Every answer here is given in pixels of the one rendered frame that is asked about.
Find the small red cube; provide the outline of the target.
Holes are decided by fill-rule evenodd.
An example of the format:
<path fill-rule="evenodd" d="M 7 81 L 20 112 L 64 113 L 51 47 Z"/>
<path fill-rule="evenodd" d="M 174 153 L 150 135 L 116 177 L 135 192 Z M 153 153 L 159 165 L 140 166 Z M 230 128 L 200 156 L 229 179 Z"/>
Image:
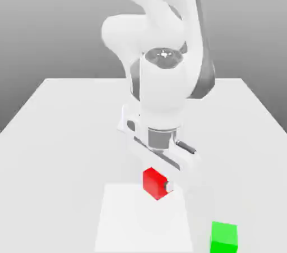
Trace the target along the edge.
<path fill-rule="evenodd" d="M 143 189 L 149 193 L 155 200 L 160 200 L 171 192 L 166 192 L 165 183 L 168 179 L 157 170 L 150 167 L 143 172 Z"/>

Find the small green cube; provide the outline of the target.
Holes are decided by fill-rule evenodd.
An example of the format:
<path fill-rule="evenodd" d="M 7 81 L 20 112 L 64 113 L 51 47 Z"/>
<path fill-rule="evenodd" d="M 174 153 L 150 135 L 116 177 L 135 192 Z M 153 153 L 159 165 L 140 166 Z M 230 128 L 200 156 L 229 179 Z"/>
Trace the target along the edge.
<path fill-rule="evenodd" d="M 237 253 L 237 225 L 212 221 L 210 253 Z"/>

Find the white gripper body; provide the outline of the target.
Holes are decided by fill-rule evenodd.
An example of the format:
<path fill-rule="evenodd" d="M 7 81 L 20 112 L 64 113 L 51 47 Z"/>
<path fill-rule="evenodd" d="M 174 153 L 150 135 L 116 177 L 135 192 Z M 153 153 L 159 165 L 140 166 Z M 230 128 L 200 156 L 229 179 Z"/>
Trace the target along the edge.
<path fill-rule="evenodd" d="M 201 158 L 197 150 L 183 141 L 170 140 L 167 149 L 148 148 L 134 134 L 127 135 L 127 146 L 143 165 L 152 167 L 169 181 L 198 181 Z"/>

